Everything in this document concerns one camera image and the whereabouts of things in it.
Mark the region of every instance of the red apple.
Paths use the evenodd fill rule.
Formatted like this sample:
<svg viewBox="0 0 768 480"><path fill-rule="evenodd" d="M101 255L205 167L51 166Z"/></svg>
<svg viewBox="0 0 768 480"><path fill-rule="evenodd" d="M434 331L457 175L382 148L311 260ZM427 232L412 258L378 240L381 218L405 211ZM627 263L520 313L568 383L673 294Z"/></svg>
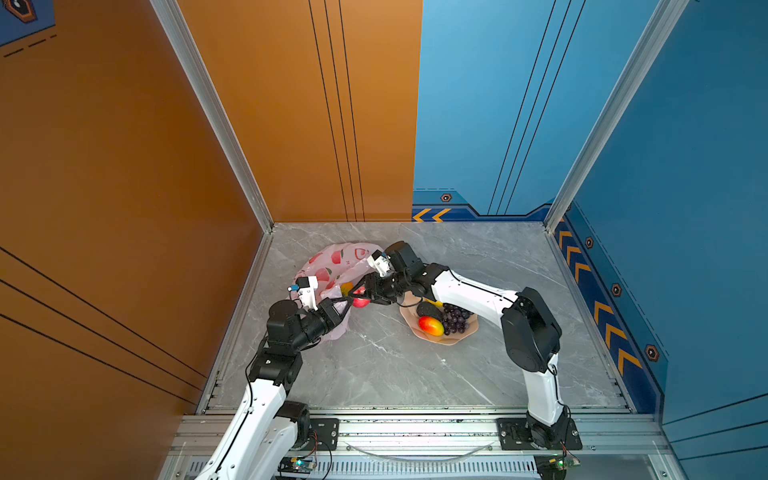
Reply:
<svg viewBox="0 0 768 480"><path fill-rule="evenodd" d="M364 286L361 286L359 289L355 290L355 293L365 293L366 288ZM352 306L356 306L357 308L363 308L368 306L368 304L371 303L370 300L366 298L355 298L352 300Z"/></svg>

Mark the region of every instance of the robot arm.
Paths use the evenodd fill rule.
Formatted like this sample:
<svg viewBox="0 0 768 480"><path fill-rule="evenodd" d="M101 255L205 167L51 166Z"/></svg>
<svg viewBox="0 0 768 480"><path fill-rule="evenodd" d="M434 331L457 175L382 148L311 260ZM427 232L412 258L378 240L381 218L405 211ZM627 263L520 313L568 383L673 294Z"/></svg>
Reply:
<svg viewBox="0 0 768 480"><path fill-rule="evenodd" d="M387 247L384 253L374 252L369 265L376 272L361 280L366 293L352 296L389 304L410 291L432 301L460 306L499 325L507 355L523 369L528 424L536 445L549 449L560 444L568 428L557 379L562 330L536 290L502 290L464 278L444 265L425 265L402 241Z"/></svg>
<svg viewBox="0 0 768 480"><path fill-rule="evenodd" d="M460 306L502 328L509 358L523 369L531 436L542 449L559 449L569 423L558 394L562 331L538 292L502 290L437 263L425 265L402 241L384 253L374 252L368 263L375 272L352 289L355 292L364 286L363 293L316 303L316 278L302 277L289 290L298 291L303 308L294 300L281 300L270 307L265 339L247 372L248 389L199 479L271 478L289 449L300 447L309 435L307 406L286 401L302 365L301 351L341 323L351 299L389 305L408 291Z"/></svg>

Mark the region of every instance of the pink plastic bag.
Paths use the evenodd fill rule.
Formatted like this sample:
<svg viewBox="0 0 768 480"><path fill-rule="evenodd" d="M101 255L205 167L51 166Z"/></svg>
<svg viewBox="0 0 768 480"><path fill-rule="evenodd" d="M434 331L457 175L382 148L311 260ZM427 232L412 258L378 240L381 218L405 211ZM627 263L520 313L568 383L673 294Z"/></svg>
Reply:
<svg viewBox="0 0 768 480"><path fill-rule="evenodd" d="M315 297L318 303L324 298L339 298L341 297L341 286L344 283L349 282L355 285L366 273L374 271L368 265L367 258L377 250L383 251L384 249L374 243L329 245L310 258L310 261L304 263L304 266L293 278L293 282L295 283L296 278L300 276L316 276L317 291ZM346 303L344 302L338 303L336 309L342 312L345 306ZM349 309L341 324L324 335L320 341L325 342L340 338L347 331L349 314L353 310L353 308Z"/></svg>

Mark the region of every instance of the mounting plate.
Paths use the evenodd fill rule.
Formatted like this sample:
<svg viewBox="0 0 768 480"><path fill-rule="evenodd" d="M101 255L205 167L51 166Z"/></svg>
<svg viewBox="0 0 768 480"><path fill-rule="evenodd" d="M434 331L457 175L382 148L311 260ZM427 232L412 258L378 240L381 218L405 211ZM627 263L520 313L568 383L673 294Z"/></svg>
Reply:
<svg viewBox="0 0 768 480"><path fill-rule="evenodd" d="M313 433L317 434L318 451L322 452L328 448L336 450L339 441L339 419L310 416L310 449L315 446Z"/></svg>
<svg viewBox="0 0 768 480"><path fill-rule="evenodd" d="M531 431L526 427L525 419L496 419L498 440L502 450L540 450L533 445ZM565 433L565 448L581 450L581 437L576 429L576 422L568 420L568 430Z"/></svg>

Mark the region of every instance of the marble table surface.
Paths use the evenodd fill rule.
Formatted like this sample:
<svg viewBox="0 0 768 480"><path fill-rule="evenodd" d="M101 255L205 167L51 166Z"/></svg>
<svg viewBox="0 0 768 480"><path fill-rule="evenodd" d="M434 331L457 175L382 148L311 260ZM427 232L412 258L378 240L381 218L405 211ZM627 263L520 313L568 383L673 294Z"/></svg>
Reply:
<svg viewBox="0 0 768 480"><path fill-rule="evenodd" d="M538 290L563 329L559 379L572 408L624 408L601 361L540 223L278 223L266 264L209 409L236 408L243 370L266 329L272 303L301 266L331 243L381 247L405 240L425 263L505 289ZM454 346L417 338L397 306L353 309L340 339L303 353L289 399L313 408L353 406L496 406L524 408L522 371L507 357L501 330L480 319L477 333Z"/></svg>

